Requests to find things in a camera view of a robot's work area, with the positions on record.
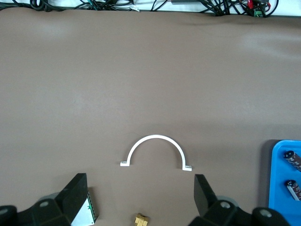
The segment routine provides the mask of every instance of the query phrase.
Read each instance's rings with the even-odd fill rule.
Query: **screw hole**
[[[40,207],[45,207],[45,206],[48,206],[49,202],[48,201],[45,201],[45,202],[42,202],[40,204]]]
[[[267,210],[260,210],[259,212],[260,212],[260,214],[263,215],[264,217],[267,217],[267,218],[272,217],[272,214],[271,214],[269,211],[267,211]]]
[[[225,209],[229,209],[231,207],[230,204],[227,202],[221,202],[221,206]]]
[[[1,214],[5,214],[5,213],[7,213],[7,212],[8,212],[8,209],[7,209],[7,208],[2,209],[2,210],[0,210],[0,215],[1,215]]]

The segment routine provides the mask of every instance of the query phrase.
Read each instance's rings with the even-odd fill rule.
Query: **black cylindrical capacitor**
[[[285,186],[296,201],[301,200],[301,189],[295,180],[287,180]]]
[[[301,157],[299,155],[297,155],[294,151],[288,151],[284,153],[284,158],[301,172]]]

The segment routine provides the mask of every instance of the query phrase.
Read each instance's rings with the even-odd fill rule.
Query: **white semicircular bracket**
[[[149,135],[149,136],[143,137],[142,139],[138,140],[137,143],[134,144],[134,146],[132,147],[130,153],[128,154],[127,160],[126,160],[126,161],[122,161],[122,162],[120,163],[120,166],[130,166],[131,157],[132,157],[132,154],[133,154],[134,150],[135,150],[141,143],[143,143],[144,141],[150,140],[150,139],[155,139],[155,138],[167,140],[167,141],[169,141],[170,143],[172,143],[172,144],[178,149],[178,151],[180,152],[180,155],[181,155],[181,157],[182,157],[182,170],[184,170],[184,171],[192,171],[192,166],[187,166],[187,165],[186,165],[185,155],[184,155],[184,152],[183,152],[183,150],[181,149],[181,147],[180,147],[174,140],[172,140],[172,139],[169,138],[169,137],[163,136],[163,135]]]

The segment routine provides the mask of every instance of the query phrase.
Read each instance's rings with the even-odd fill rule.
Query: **blue tray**
[[[301,172],[283,158],[286,151],[294,151],[301,156],[301,141],[282,140],[273,148],[271,178],[269,186],[269,208],[281,213],[291,226],[301,225],[301,201],[295,201],[284,185],[287,180],[295,180],[301,186]]]

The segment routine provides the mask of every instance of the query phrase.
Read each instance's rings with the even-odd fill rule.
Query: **electronic component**
[[[301,172],[301,157],[299,155],[297,155],[294,151],[288,151],[284,153],[283,157]]]
[[[142,215],[141,213],[138,213],[135,219],[135,226],[147,226],[147,223],[149,222],[148,217]]]
[[[238,15],[255,17],[269,17],[275,12],[279,4],[279,0],[276,0],[273,9],[270,11],[271,4],[269,3],[269,0],[171,0],[171,2],[173,4],[191,4],[200,2],[206,7],[206,9],[200,13],[211,11],[216,16],[230,15],[232,14],[230,10],[233,9]]]
[[[301,189],[295,180],[287,180],[285,186],[296,201],[301,200]]]
[[[78,173],[55,198],[44,198],[22,212],[0,206],[0,226],[89,226],[95,221],[86,173]]]

